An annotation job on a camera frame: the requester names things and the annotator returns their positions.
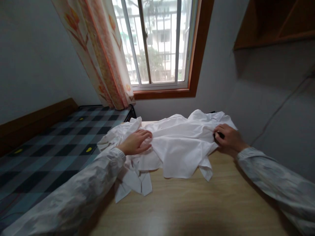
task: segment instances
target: patterned sleeve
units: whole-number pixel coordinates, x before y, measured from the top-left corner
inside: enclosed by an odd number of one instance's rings
[[[126,160],[117,149],[104,150],[85,169],[7,227],[2,235],[73,235],[112,187]]]
[[[265,194],[276,199],[281,211],[303,235],[315,235],[315,184],[287,169],[253,147],[237,161]]]

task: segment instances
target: white wall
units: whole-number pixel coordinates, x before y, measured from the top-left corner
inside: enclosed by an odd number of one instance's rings
[[[100,104],[51,1],[0,3],[0,124],[69,97]]]

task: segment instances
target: curtain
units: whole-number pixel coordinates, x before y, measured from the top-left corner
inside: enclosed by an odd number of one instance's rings
[[[111,0],[52,0],[104,106],[134,104],[122,40]]]

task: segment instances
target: wooden bed frame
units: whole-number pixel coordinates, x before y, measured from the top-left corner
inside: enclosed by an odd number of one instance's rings
[[[0,156],[40,134],[78,109],[72,98],[0,125]]]

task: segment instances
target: blue plaid bed sheet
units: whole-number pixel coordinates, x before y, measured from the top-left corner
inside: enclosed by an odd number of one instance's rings
[[[0,232],[91,163],[130,108],[84,107],[0,159]]]

